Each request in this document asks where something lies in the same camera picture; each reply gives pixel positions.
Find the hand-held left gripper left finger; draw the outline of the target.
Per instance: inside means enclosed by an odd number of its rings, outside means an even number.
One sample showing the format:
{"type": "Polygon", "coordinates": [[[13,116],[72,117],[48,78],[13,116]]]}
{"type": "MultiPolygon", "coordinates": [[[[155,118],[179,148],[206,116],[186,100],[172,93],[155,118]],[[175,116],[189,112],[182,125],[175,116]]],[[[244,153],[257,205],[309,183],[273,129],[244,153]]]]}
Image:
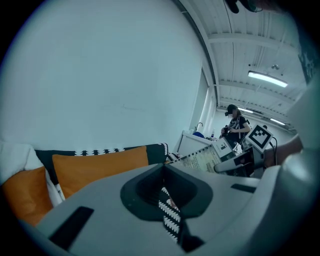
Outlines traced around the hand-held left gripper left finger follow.
{"type": "Polygon", "coordinates": [[[144,221],[123,205],[121,187],[151,169],[137,168],[99,179],[54,207],[36,226],[46,253],[51,256],[179,256],[180,247],[161,222],[144,221]],[[78,207],[93,209],[75,241],[64,250],[49,240],[78,207]]]}

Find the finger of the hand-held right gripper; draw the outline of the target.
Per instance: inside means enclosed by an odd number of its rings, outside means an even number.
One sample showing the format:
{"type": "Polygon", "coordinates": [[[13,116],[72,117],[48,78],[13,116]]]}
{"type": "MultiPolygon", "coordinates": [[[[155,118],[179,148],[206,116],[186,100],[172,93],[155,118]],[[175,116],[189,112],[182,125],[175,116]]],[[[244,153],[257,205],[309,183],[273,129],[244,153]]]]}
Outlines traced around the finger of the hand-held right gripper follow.
{"type": "Polygon", "coordinates": [[[214,171],[216,173],[224,173],[224,172],[234,171],[239,168],[243,168],[246,165],[250,165],[250,164],[251,162],[236,164],[234,160],[230,159],[230,160],[221,162],[219,164],[216,164],[214,166],[214,171]]]}

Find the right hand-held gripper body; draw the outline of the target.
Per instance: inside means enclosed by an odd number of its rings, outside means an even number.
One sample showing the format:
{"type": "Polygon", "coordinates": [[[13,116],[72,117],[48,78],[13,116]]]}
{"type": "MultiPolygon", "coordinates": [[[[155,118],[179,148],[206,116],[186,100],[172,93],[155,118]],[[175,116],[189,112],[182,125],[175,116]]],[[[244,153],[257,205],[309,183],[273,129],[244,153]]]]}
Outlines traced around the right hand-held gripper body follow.
{"type": "Polygon", "coordinates": [[[242,153],[234,161],[246,177],[261,178],[264,173],[265,150],[273,134],[256,124],[241,141],[242,153]]]}

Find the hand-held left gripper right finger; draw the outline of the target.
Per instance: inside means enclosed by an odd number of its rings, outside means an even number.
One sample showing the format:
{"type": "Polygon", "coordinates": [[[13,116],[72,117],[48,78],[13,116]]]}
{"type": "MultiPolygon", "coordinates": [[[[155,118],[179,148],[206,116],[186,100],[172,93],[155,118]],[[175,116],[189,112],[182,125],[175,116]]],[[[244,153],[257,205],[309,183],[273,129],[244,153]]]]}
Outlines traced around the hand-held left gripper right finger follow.
{"type": "Polygon", "coordinates": [[[243,256],[253,233],[239,216],[253,197],[258,181],[196,171],[166,164],[163,167],[165,214],[169,235],[165,256],[243,256]]]}

